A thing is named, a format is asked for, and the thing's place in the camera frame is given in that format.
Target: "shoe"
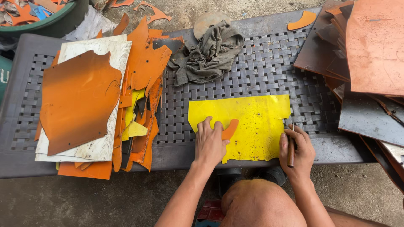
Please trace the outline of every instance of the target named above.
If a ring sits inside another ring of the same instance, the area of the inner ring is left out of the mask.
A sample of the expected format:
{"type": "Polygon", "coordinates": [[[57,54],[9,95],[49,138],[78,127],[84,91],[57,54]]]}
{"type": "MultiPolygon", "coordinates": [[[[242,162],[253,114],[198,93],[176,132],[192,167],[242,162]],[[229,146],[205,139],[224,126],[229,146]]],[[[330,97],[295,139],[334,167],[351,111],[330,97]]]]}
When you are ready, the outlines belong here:
{"type": "Polygon", "coordinates": [[[216,173],[219,178],[219,196],[220,198],[229,190],[229,188],[239,180],[243,179],[241,168],[219,169],[216,173]]]}
{"type": "Polygon", "coordinates": [[[261,168],[255,178],[271,181],[279,186],[286,183],[288,176],[280,166],[261,168]]]}

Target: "green container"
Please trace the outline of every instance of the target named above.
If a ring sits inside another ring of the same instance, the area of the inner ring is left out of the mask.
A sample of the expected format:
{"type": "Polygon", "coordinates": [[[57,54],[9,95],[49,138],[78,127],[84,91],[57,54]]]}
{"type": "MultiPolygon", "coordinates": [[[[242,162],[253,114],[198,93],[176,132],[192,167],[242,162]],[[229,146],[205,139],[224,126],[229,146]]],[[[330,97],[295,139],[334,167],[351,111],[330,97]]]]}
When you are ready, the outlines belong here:
{"type": "Polygon", "coordinates": [[[0,105],[6,91],[7,82],[9,80],[11,65],[13,62],[3,56],[0,56],[0,105]]]}
{"type": "Polygon", "coordinates": [[[76,0],[67,3],[50,17],[32,24],[0,27],[0,36],[19,38],[23,33],[61,38],[76,29],[88,10],[88,0],[76,0]]]}

